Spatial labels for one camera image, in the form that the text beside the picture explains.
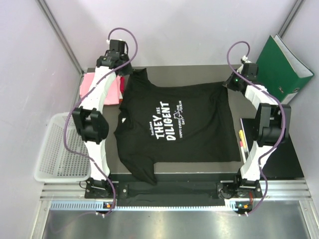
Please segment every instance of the wall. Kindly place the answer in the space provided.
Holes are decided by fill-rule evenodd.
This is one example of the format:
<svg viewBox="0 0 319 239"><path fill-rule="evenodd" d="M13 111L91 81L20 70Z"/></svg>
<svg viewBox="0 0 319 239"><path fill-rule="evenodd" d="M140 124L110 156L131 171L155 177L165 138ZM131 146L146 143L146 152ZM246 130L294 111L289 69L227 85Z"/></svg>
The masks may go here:
<svg viewBox="0 0 319 239"><path fill-rule="evenodd" d="M268 36L279 31L294 0L47 0L82 68L104 54L114 27L138 42L135 66L222 65L228 48L246 40L257 60ZM126 33L114 38L133 41ZM231 61L246 52L238 46Z"/></svg>
<svg viewBox="0 0 319 239"><path fill-rule="evenodd" d="M28 238L42 189L34 167L46 124L70 109L79 75L36 1L1 1L0 238Z"/></svg>
<svg viewBox="0 0 319 239"><path fill-rule="evenodd" d="M315 73L293 99L291 135L310 192L319 211L319 1L306 0L283 38Z"/></svg>

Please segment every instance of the green folder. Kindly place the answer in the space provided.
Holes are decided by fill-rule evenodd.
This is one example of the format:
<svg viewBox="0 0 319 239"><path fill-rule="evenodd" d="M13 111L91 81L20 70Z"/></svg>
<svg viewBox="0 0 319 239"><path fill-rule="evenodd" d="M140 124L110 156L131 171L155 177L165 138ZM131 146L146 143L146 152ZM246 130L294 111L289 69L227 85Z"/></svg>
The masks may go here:
<svg viewBox="0 0 319 239"><path fill-rule="evenodd" d="M281 103L287 104L314 76L288 49L281 38L269 36L257 64L258 82Z"/></svg>

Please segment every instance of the white plastic basket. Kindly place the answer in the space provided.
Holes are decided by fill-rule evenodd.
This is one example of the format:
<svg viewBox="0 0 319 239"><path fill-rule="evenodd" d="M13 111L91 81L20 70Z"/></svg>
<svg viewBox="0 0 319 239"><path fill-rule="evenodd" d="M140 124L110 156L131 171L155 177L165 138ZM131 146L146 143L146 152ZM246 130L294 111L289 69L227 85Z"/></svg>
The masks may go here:
<svg viewBox="0 0 319 239"><path fill-rule="evenodd" d="M63 144L63 129L68 113L52 117L40 150L34 178L46 183L70 183L84 181L91 174L89 159L68 152ZM73 118L67 128L67 144L70 149L88 155L87 148L76 132Z"/></svg>

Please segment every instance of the black shirt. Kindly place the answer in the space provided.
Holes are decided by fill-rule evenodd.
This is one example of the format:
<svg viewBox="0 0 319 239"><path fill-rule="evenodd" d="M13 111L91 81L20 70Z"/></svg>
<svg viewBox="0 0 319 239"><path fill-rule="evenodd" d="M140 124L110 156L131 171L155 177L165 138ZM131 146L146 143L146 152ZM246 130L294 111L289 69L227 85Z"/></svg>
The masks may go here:
<svg viewBox="0 0 319 239"><path fill-rule="evenodd" d="M156 183L157 162L240 161L227 89L218 83L157 87L136 70L115 131L119 158L136 178Z"/></svg>

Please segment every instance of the folded pink towel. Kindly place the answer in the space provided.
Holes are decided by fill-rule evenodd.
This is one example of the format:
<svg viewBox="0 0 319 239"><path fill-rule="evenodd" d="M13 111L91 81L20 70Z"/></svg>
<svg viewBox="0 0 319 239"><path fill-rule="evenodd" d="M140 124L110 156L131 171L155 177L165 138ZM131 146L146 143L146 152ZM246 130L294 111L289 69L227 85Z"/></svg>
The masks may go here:
<svg viewBox="0 0 319 239"><path fill-rule="evenodd" d="M83 82L80 86L80 97L83 97L86 93L89 92L93 79L94 72L84 74ZM120 103L120 98L122 96L120 91L120 85L121 77L117 76L115 81L113 81L113 83L111 84L108 94L105 98L105 105L118 105Z"/></svg>

